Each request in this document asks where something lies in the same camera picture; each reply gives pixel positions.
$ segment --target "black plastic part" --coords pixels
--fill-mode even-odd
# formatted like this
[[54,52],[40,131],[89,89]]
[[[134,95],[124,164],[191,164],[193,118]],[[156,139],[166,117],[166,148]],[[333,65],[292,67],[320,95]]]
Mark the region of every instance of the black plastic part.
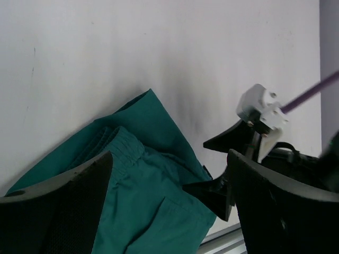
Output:
[[203,147],[218,152],[228,153],[229,149],[234,149],[244,153],[245,145],[251,144],[254,132],[243,120],[239,120],[228,130],[204,142]]
[[[234,149],[245,154],[249,145],[252,145],[254,134],[255,131],[240,120],[222,134],[206,141],[203,146],[224,153],[228,153],[229,149]],[[257,158],[258,149],[253,149],[253,157]],[[228,221],[235,202],[227,177],[226,169],[221,176],[214,180],[187,184],[183,186],[183,190],[199,199],[220,219]]]
[[227,199],[227,196],[231,197],[231,194],[225,172],[214,180],[187,184],[182,189],[199,199],[216,216],[228,221],[231,206],[234,206],[234,202],[232,203],[230,199]]
[[301,183],[329,191],[315,174],[317,161],[318,158],[300,154],[291,144],[279,142],[261,165]]
[[339,194],[228,155],[229,181],[249,254],[337,253]]
[[0,253],[90,254],[112,163],[107,152],[0,198]]
[[339,193],[339,132],[320,155],[315,173],[329,190]]

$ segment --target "teal scrubs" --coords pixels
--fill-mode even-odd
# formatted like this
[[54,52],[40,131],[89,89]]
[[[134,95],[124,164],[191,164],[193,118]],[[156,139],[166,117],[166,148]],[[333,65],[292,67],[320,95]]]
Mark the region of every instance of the teal scrubs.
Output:
[[182,185],[210,177],[152,90],[73,135],[10,192],[102,151],[113,171],[92,253],[196,253],[216,217]]

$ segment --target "pocket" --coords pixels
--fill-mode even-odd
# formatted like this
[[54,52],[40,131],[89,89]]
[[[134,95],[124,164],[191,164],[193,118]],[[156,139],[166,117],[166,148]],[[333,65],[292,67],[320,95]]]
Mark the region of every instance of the pocket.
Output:
[[165,197],[149,228],[128,245],[126,254],[196,253],[209,226]]

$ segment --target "cable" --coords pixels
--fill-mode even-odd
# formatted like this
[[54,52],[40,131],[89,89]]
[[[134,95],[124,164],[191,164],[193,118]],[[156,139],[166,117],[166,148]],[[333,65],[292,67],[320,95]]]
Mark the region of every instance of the cable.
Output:
[[289,102],[287,105],[281,108],[281,111],[284,114],[287,114],[294,110],[296,107],[298,107],[300,104],[304,103],[317,93],[319,93],[321,90],[325,89],[326,87],[334,84],[337,80],[339,80],[339,70],[335,73],[331,74],[324,80],[320,81],[318,84],[314,85],[309,90],[305,91],[303,94],[299,95],[297,98]]

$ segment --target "fabric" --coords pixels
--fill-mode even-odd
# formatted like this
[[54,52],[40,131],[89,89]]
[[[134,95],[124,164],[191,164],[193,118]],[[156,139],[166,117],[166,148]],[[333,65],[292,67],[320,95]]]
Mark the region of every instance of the fabric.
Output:
[[73,135],[10,192],[108,150],[113,171],[92,253],[196,253],[216,217],[182,185],[210,177],[151,90]]

